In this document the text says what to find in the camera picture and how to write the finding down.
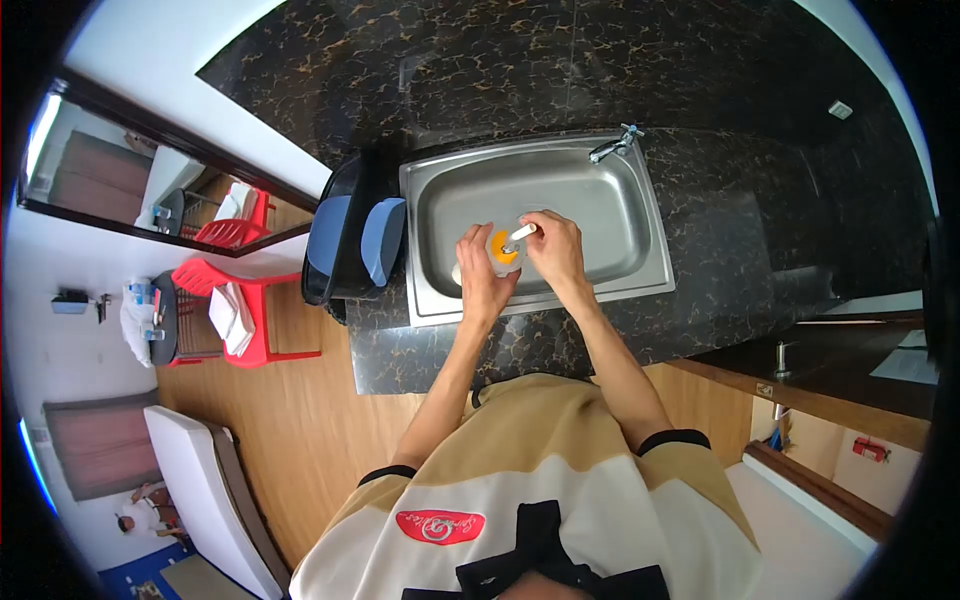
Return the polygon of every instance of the mirror frame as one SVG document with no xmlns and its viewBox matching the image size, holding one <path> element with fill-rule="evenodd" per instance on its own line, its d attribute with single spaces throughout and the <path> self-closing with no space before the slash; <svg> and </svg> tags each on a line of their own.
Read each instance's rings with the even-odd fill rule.
<svg viewBox="0 0 960 600">
<path fill-rule="evenodd" d="M 159 144 L 169 146 L 187 156 L 196 158 L 205 166 L 217 169 L 226 175 L 236 177 L 310 214 L 313 214 L 317 210 L 318 199 L 311 198 L 289 183 L 273 177 L 262 169 L 248 163 L 243 158 L 175 125 L 163 117 L 146 110 L 144 107 L 134 104 L 67 67 L 59 69 L 47 93 L 57 94 L 63 101 L 74 104 L 94 116 L 107 119 L 124 129 L 145 135 Z M 27 181 L 28 178 L 26 175 L 25 153 L 24 161 L 20 165 L 20 180 Z M 33 212 L 80 223 L 81 225 L 149 239 L 163 244 L 182 246 L 192 250 L 221 254 L 232 258 L 238 258 L 292 237 L 303 235 L 310 230 L 311 225 L 311 222 L 307 221 L 284 231 L 271 233 L 237 249 L 219 248 L 217 246 L 195 242 L 187 238 L 171 236 L 159 231 L 151 231 L 134 225 L 120 223 L 119 221 L 111 221 L 110 219 L 88 215 L 62 206 L 31 200 L 28 196 L 26 185 L 17 186 L 15 193 L 17 206 L 32 210 Z"/>
</svg>

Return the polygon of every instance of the faucet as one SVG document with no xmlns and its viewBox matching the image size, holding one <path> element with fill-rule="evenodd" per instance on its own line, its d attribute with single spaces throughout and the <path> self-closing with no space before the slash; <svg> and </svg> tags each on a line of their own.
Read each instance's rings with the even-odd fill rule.
<svg viewBox="0 0 960 600">
<path fill-rule="evenodd" d="M 630 152 L 630 148 L 634 145 L 634 138 L 638 135 L 644 135 L 643 130 L 637 129 L 636 125 L 626 125 L 621 123 L 620 127 L 626 130 L 622 135 L 620 135 L 620 139 L 615 139 L 605 144 L 601 144 L 590 151 L 588 159 L 592 164 L 599 163 L 611 152 L 616 152 L 621 156 L 626 156 L 627 153 Z"/>
</svg>

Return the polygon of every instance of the light switch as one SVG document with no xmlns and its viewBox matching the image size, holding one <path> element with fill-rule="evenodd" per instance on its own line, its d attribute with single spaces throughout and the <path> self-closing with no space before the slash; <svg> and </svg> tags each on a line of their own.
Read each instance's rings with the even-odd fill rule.
<svg viewBox="0 0 960 600">
<path fill-rule="evenodd" d="M 839 100 L 834 100 L 833 104 L 828 108 L 828 112 L 836 118 L 843 120 L 853 114 L 853 109 Z"/>
</svg>

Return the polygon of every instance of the blue plate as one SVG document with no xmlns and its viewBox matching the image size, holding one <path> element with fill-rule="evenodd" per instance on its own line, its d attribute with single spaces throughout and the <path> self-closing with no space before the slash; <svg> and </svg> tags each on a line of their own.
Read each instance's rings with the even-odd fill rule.
<svg viewBox="0 0 960 600">
<path fill-rule="evenodd" d="M 360 238 L 360 255 L 370 279 L 377 287 L 387 285 L 390 271 L 394 268 L 406 216 L 406 201 L 388 198 L 377 203 L 367 217 Z"/>
<path fill-rule="evenodd" d="M 313 268 L 324 275 L 333 275 L 333 263 L 337 259 L 340 234 L 344 230 L 350 196 L 327 198 L 317 206 L 306 241 L 306 257 Z"/>
</svg>

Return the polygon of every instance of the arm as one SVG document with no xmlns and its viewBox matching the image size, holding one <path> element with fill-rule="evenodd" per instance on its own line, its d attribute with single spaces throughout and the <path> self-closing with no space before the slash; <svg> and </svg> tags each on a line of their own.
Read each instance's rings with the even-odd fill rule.
<svg viewBox="0 0 960 600">
<path fill-rule="evenodd" d="M 580 327 L 607 406 L 636 451 L 652 434 L 672 425 L 657 390 L 600 310 L 584 274 L 580 230 L 550 210 L 528 213 L 520 222 L 534 223 L 542 231 L 527 238 L 527 254 Z"/>
<path fill-rule="evenodd" d="M 140 498 L 142 498 L 143 495 L 144 495 L 144 494 L 147 492 L 147 490 L 149 490 L 149 489 L 150 489 L 150 484 L 149 484 L 149 483 L 145 483 L 145 484 L 143 484 L 142 486 L 140 486 L 139 488 L 137 488 L 137 489 L 136 489 L 136 492 L 134 492 L 133 495 L 130 496 L 130 502 L 131 502 L 132 504 L 136 504 L 137 502 L 139 502 L 139 501 L 140 501 Z"/>
<path fill-rule="evenodd" d="M 492 228 L 492 223 L 474 225 L 457 242 L 464 318 L 440 374 L 396 446 L 393 465 L 420 468 L 446 436 L 460 426 L 480 350 L 520 277 L 520 271 L 503 278 L 493 274 L 485 248 Z"/>
</svg>

